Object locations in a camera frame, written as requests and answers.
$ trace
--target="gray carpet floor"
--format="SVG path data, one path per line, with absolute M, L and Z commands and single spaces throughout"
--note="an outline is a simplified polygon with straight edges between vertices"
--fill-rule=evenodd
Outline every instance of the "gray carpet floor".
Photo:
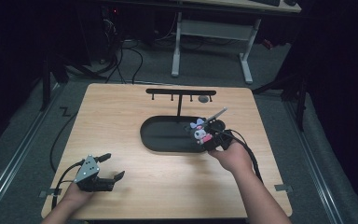
M 206 43 L 184 42 L 180 76 L 171 77 L 172 51 L 170 41 L 159 42 L 154 47 L 126 42 L 123 50 L 120 73 L 127 83 L 131 83 L 142 61 L 142 66 L 135 80 L 142 83 L 165 83 L 173 85 L 244 87 L 255 89 L 272 81 L 290 49 L 290 45 L 266 49 L 254 45 L 249 64 L 254 83 L 247 85 L 241 72 L 238 53 L 244 44 L 234 42 L 221 45 L 227 41 L 209 40 Z M 94 64 L 91 69 L 101 65 Z M 49 153 L 60 130 L 70 117 L 79 109 L 85 90 L 90 83 L 103 82 L 84 76 L 70 75 L 70 81 L 53 91 L 55 100 L 43 119 L 33 141 L 27 146 L 25 159 L 20 168 L 14 171 L 14 177 L 6 184 L 7 190 L 0 198 L 0 223 L 38 223 L 42 220 L 40 212 L 45 199 L 39 197 L 42 190 L 49 188 L 54 173 L 49 165 Z M 116 71 L 109 83 L 121 83 Z M 283 183 L 292 187 L 288 197 L 293 207 L 293 223 L 331 223 L 328 212 L 321 200 L 315 180 L 310 174 L 303 145 L 298 137 L 293 118 L 282 102 L 280 91 L 266 91 L 256 95 L 255 100 L 266 128 L 268 140 L 278 163 Z M 0 138 L 0 176 L 6 170 L 15 155 L 21 141 L 31 128 L 42 105 L 42 85 L 39 83 L 30 98 L 12 117 L 9 126 Z M 310 98 L 307 98 L 307 110 L 304 115 L 304 134 L 310 143 L 310 149 L 329 189 L 342 223 L 358 223 L 358 200 L 351 188 L 351 183 L 343 173 L 324 131 L 313 109 Z M 57 144 L 53 148 L 54 165 L 60 161 L 61 154 L 69 137 L 73 121 L 63 129 Z

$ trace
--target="person's right hand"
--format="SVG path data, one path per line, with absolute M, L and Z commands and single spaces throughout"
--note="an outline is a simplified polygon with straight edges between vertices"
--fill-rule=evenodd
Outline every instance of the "person's right hand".
M 220 164 L 232 174 L 237 172 L 253 172 L 252 160 L 246 149 L 237 141 L 233 140 L 227 150 L 216 149 L 208 153 L 217 158 Z

